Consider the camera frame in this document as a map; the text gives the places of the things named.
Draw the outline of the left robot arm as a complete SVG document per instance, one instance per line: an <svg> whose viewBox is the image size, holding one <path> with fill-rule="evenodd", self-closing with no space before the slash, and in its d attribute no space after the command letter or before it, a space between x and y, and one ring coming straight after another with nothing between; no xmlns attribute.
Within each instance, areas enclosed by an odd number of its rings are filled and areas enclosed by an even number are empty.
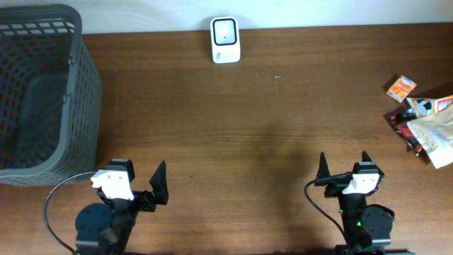
<svg viewBox="0 0 453 255"><path fill-rule="evenodd" d="M140 212L153 213L168 203L166 162L149 179L151 191L133 191L134 166L130 159L112 159L91 177L101 199L77 215L76 254L123 254Z"/></svg>

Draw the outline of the beige kraft paper pouch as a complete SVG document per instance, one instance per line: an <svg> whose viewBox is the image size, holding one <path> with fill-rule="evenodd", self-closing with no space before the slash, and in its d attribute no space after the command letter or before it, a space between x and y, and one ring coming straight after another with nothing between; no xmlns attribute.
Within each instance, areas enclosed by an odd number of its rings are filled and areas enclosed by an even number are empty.
<svg viewBox="0 0 453 255"><path fill-rule="evenodd" d="M436 169L452 163L452 107L428 117L412 120L409 130Z"/></svg>

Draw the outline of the yellow wet wipes pack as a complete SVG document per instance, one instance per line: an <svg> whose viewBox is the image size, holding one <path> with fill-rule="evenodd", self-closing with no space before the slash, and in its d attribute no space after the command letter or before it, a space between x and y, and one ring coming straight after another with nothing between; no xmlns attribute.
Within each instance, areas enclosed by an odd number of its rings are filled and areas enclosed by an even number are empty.
<svg viewBox="0 0 453 255"><path fill-rule="evenodd" d="M415 111L417 118L424 118L437 114L452 105L452 96L444 98L406 98L406 104Z"/></svg>

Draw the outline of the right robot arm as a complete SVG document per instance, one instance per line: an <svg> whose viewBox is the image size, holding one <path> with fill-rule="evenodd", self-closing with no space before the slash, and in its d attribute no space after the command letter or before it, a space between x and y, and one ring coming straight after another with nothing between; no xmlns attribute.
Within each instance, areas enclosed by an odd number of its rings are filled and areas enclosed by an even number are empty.
<svg viewBox="0 0 453 255"><path fill-rule="evenodd" d="M367 197L378 191L383 178L384 172L366 152L362 152L362 160L354 164L352 171L336 175L330 174L325 154L320 154L316 178L305 186L304 195L312 202L308 187L323 186L325 198L338 199L341 223L311 203L336 225L345 240L344 245L335 246L335 254L410 254L408 250L386 248L391 243L395 212L367 202Z"/></svg>

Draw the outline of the black and red snack packet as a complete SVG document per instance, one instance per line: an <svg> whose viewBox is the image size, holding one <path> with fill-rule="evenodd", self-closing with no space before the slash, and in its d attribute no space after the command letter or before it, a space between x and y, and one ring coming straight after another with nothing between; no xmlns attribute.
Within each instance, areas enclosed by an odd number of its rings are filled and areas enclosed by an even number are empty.
<svg viewBox="0 0 453 255"><path fill-rule="evenodd" d="M412 108L393 113L385 117L387 123L392 127L392 129L418 156L423 151L423 147L408 127L408 123L416 118L417 115Z"/></svg>

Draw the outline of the orange tissue pack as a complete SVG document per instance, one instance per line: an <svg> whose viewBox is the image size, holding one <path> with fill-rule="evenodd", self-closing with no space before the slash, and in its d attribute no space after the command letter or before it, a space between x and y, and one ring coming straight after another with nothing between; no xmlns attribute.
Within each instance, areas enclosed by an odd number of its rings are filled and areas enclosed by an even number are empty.
<svg viewBox="0 0 453 255"><path fill-rule="evenodd" d="M400 76L386 91L386 94L395 101L402 103L417 84L405 76Z"/></svg>

